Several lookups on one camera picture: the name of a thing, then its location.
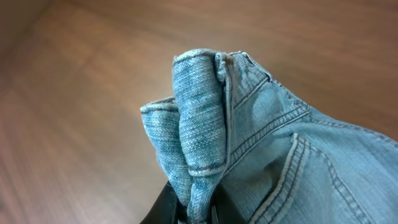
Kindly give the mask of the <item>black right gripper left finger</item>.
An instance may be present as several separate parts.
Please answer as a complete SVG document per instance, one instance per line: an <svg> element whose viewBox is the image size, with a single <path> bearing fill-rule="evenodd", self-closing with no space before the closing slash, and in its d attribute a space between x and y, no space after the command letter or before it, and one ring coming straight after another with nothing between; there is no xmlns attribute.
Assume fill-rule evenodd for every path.
<svg viewBox="0 0 398 224"><path fill-rule="evenodd" d="M178 224L186 222L186 208L180 203L171 183L167 182L140 224Z"/></svg>

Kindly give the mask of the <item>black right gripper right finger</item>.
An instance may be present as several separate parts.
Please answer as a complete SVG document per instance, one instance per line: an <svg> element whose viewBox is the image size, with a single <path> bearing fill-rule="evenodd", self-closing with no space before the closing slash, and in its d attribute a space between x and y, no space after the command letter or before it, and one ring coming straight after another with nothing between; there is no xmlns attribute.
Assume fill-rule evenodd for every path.
<svg viewBox="0 0 398 224"><path fill-rule="evenodd" d="M213 224L246 224L222 185L213 194Z"/></svg>

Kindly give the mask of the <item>light blue denim shorts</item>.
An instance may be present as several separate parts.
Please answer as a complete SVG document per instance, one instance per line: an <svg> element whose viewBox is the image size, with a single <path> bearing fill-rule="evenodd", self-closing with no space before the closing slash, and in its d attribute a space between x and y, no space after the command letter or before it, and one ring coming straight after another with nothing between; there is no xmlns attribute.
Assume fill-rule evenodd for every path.
<svg viewBox="0 0 398 224"><path fill-rule="evenodd" d="M396 140L321 113L245 52L185 52L172 78L141 115L186 223L213 223L218 185L247 223L397 222Z"/></svg>

